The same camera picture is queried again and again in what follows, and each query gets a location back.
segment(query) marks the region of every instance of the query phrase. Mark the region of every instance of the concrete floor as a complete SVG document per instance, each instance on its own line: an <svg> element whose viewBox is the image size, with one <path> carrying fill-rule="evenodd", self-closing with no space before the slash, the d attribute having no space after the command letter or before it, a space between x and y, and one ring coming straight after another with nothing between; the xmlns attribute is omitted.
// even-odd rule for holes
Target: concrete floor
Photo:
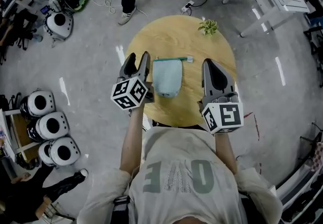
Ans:
<svg viewBox="0 0 323 224"><path fill-rule="evenodd" d="M180 14L188 1L137 0L148 17L136 12L125 26L117 25L121 8L109 14L108 8L90 1L84 11L75 14L73 34L64 43L51 48L50 37L44 35L42 43L30 42L27 51L10 47L7 61L0 67L2 93L28 95L36 88L52 90L83 154L75 166L53 171L46 185L71 175L74 169L86 167L93 174L118 167L129 118L110 100L121 66L116 49L125 52L143 26ZM112 4L120 5L121 0ZM312 121L323 123L322 90L303 34L308 28L303 16L297 15L269 34L259 28L241 38L239 32L256 20L252 8L257 8L255 0L230 0L226 5L222 0L209 0L192 9L192 16L216 20L236 57L240 99L245 114L253 114L243 128L230 135L235 154L249 157L269 182L277 184L297 163L299 136L311 130ZM276 58L282 65L285 86ZM63 84L67 95L62 93ZM77 216L90 186L88 178L59 199L67 213Z"/></svg>

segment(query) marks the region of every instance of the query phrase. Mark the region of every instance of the round wooden table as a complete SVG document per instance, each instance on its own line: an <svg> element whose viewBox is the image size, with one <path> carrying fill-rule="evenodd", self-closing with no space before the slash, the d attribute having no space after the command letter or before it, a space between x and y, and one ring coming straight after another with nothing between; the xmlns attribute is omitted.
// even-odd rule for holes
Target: round wooden table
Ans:
<svg viewBox="0 0 323 224"><path fill-rule="evenodd" d="M211 58L220 63L236 80L236 62L233 52L222 34L204 36L197 31L201 19L189 16L167 16L155 20L141 29L132 39L126 57L136 54L136 66L145 51L150 54L150 73L147 81L152 81L152 60L193 56L193 63L183 61L183 79L179 94L173 98L154 95L155 102L145 105L146 115L169 126L193 126L203 123L197 102L204 96L202 63Z"/></svg>

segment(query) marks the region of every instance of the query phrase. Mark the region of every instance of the hand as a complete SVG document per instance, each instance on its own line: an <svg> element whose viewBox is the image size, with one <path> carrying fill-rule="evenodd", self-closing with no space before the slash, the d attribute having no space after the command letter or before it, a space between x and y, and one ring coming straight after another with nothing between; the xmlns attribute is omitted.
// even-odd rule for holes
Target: hand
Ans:
<svg viewBox="0 0 323 224"><path fill-rule="evenodd" d="M51 204L51 200L46 195L43 197L43 200L44 200L44 203L46 203L47 205Z"/></svg>
<svg viewBox="0 0 323 224"><path fill-rule="evenodd" d="M27 179L27 178L30 178L30 174L28 173L28 172L26 172L26 173L23 173L22 175L21 175L21 179L22 180L25 180L25 179Z"/></svg>

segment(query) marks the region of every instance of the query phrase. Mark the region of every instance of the white robot head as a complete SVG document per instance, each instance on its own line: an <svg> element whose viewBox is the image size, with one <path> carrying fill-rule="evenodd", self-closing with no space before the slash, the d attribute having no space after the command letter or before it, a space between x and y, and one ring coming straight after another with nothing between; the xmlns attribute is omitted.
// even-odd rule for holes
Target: white robot head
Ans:
<svg viewBox="0 0 323 224"><path fill-rule="evenodd" d="M50 91L34 91L20 103L21 113L28 118L39 118L55 109L54 96Z"/></svg>
<svg viewBox="0 0 323 224"><path fill-rule="evenodd" d="M56 165L71 165L80 157L80 150L70 137L62 137L53 142L49 155Z"/></svg>
<svg viewBox="0 0 323 224"><path fill-rule="evenodd" d="M53 112L37 120L36 131L44 140L57 139L66 136L69 126L62 112Z"/></svg>
<svg viewBox="0 0 323 224"><path fill-rule="evenodd" d="M38 155L40 159L48 166L55 165L54 161L51 159L49 152L52 141L46 141L38 149Z"/></svg>

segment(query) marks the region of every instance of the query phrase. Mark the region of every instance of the potted plant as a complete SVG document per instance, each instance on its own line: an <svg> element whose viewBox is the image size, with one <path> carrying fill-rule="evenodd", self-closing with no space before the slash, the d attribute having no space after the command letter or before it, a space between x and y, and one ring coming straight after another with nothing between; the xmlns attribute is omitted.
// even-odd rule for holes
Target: potted plant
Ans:
<svg viewBox="0 0 323 224"><path fill-rule="evenodd" d="M201 22L200 25L202 26L200 26L197 30L203 30L205 36L212 36L218 29L217 22L213 20L205 20Z"/></svg>

